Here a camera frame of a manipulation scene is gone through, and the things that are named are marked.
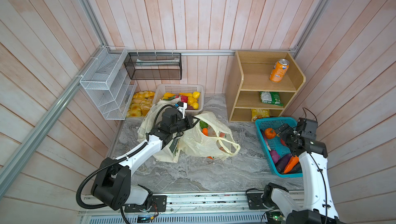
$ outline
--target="plastic bag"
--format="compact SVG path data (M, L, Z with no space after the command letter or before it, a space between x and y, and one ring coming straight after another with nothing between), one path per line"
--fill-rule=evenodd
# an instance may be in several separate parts
M212 157L213 159L225 160L235 156L240 150L240 145L234 141L230 128L217 120L213 112L202 112L195 117L207 123L215 132L216 136L205 136L199 125L184 132L179 140L179 147L187 155L198 157Z
M146 139L146 133L149 133L152 129L152 124L154 123L155 116L158 111L166 104L175 104L180 101L180 98L175 98L170 101L168 100L160 100L158 103L153 105L151 109L146 114L146 117L143 119L142 124L137 130L137 139L139 142L142 142ZM162 120L162 115L160 114L157 118L157 122ZM178 147L177 140L172 140L168 145L166 145L161 151L155 153L153 156L157 159L157 161L161 162L173 162L177 163L179 160L180 149Z

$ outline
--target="white plastic basket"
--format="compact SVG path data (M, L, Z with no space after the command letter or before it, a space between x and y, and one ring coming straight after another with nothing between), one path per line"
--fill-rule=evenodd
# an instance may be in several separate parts
M202 108L204 107L204 87L201 85L192 85L192 84L161 84L157 87L155 91L155 96L153 99L152 104L158 103L161 98L164 96L165 93L193 93L193 92L200 92L200 96L198 98L198 110L186 110L185 113L191 114L192 116L198 115Z

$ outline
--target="carrot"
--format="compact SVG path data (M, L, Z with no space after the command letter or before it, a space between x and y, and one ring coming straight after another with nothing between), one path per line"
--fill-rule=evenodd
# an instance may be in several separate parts
M205 136L207 136L207 128L203 128L203 129L202 129L202 133L203 133Z
M291 169L293 169L293 167L295 165L297 165L297 163L299 162L299 159L297 156L293 156L290 158L289 163L286 165L285 170L283 171L284 174L290 172Z

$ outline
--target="table surface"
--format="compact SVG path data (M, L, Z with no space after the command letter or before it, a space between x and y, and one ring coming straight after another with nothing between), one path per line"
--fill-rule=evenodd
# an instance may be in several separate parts
M131 183L141 184L153 192L243 191L249 188L264 189L272 182L289 190L302 190L303 178L280 178L272 175L256 135L255 124L227 121L224 95L207 95L204 111L216 117L232 130L241 146L239 153L222 161L206 157L193 157L180 153L178 163L157 162L150 157L132 176ZM143 118L127 118L118 138L113 158L133 147L137 142L137 129Z

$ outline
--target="teal basket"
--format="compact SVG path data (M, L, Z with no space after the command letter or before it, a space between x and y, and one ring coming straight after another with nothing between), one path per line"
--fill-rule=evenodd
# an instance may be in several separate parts
M302 177L302 173L294 173L294 174L280 174L276 168L275 164L272 161L270 152L268 151L267 146L265 145L265 141L263 138L263 135L261 134L260 130L265 130L266 128L279 128L282 126L284 123L287 123L290 127L295 127L297 126L297 121L294 120L294 118L289 118L289 117L279 117L279 118L261 118L256 120L256 127L257 127L257 136L261 142L261 147L263 148L264 151L264 157L267 159L268 164L270 165L270 169L272 174L278 175L281 178L298 178ZM275 138L269 140L267 139L268 144L270 145L270 148L272 150L276 150L276 152L279 154L279 156L282 158L286 154L290 153L290 149L288 147L285 147L280 143L280 138L276 136Z

